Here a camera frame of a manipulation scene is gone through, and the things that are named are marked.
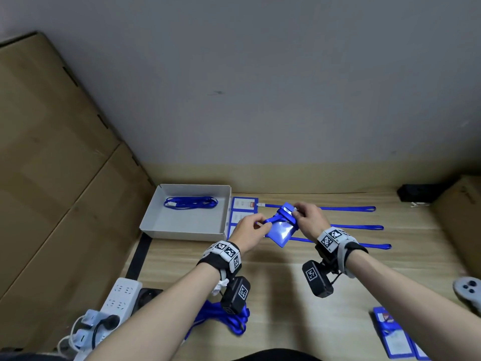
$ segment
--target white vr controller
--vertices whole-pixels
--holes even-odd
[[[453,283],[454,292],[470,302],[481,313],[481,280],[475,277],[460,277]]]

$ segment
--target human hand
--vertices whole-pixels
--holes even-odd
[[[297,210],[292,215],[297,220],[301,232],[311,241],[316,242],[317,237],[331,227],[321,208],[314,204],[296,203],[294,207]]]
[[[262,224],[267,218],[261,213],[248,215],[240,220],[229,238],[240,249],[240,254],[253,249],[270,231],[272,223]]]

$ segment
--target person's left arm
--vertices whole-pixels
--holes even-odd
[[[237,245],[241,257],[270,230],[271,223],[257,224],[265,219],[262,214],[253,214],[237,224],[229,241]],[[171,359],[219,280],[219,270],[200,263],[112,332],[87,360]]]

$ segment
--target person's right arm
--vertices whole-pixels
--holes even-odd
[[[295,207],[299,228],[310,240],[330,227],[315,205]],[[352,251],[346,267],[432,360],[481,360],[480,318],[363,251]]]

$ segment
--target person's left hand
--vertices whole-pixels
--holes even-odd
[[[261,224],[267,218],[261,214],[248,215],[240,220],[236,229],[229,238],[229,242],[239,247],[240,254],[253,249],[261,239],[270,231],[272,223]]]

